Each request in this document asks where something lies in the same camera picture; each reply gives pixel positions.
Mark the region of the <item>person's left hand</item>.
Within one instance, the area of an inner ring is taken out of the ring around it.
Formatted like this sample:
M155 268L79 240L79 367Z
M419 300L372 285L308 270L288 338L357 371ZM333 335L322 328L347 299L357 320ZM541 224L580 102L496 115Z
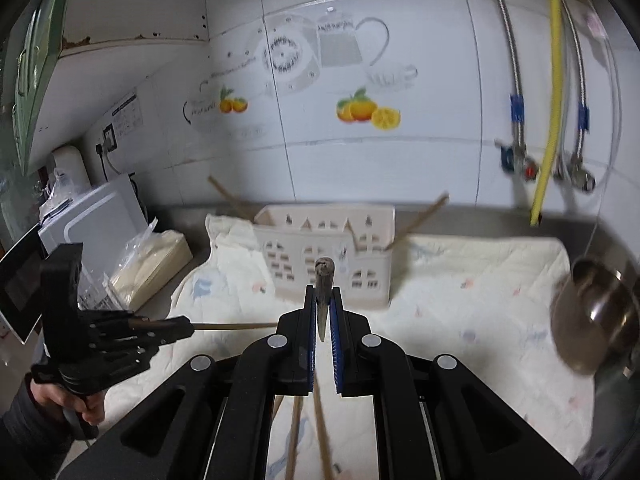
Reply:
M104 392L82 400L58 385L37 384L33 380L30 381L29 390L36 403L54 418L62 419L64 411L70 410L81 414L82 419L91 426L98 426L104 421Z

